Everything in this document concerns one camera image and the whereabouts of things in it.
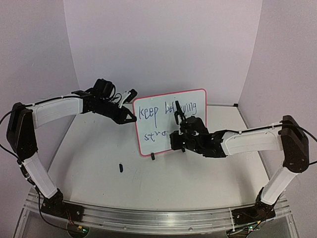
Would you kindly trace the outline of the pink framed whiteboard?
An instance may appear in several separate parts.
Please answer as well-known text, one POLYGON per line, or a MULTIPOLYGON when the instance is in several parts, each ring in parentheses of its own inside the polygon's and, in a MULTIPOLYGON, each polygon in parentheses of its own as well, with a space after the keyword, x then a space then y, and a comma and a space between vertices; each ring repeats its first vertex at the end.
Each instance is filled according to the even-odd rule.
POLYGON ((193 89, 135 99, 133 113, 137 117, 136 133, 143 157, 171 150, 169 135, 179 126, 174 113, 178 101, 185 117, 195 116, 207 123, 207 92, 193 89))

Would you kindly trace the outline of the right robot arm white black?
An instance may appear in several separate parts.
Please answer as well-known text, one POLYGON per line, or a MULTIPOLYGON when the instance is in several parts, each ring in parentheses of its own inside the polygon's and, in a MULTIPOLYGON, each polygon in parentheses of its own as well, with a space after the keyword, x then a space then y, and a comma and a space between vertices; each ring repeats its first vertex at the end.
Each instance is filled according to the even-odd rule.
POLYGON ((315 137, 300 127, 292 116, 271 125, 246 130, 209 132, 202 119, 175 112, 178 129, 170 134, 172 150, 189 150, 206 158, 224 159, 249 152, 279 155, 279 167, 270 176, 254 205, 232 211, 236 224, 262 222, 275 216, 274 207, 287 186, 313 163, 309 138, 315 137))

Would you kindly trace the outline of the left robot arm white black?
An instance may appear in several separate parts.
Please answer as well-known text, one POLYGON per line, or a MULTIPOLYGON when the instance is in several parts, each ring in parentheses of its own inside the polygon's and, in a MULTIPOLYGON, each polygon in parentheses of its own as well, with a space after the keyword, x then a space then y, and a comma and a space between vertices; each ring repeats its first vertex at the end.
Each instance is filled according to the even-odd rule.
POLYGON ((5 114, 9 117, 6 132, 12 148, 9 153, 17 159, 25 179, 38 193, 41 213, 73 223, 82 221, 84 207, 64 201, 63 193, 39 159, 36 129, 51 121, 86 113, 110 118, 116 124, 136 122, 137 118, 124 106, 136 96, 135 89, 118 93, 112 82, 97 79, 94 86, 85 91, 77 90, 33 104, 15 103, 5 114))

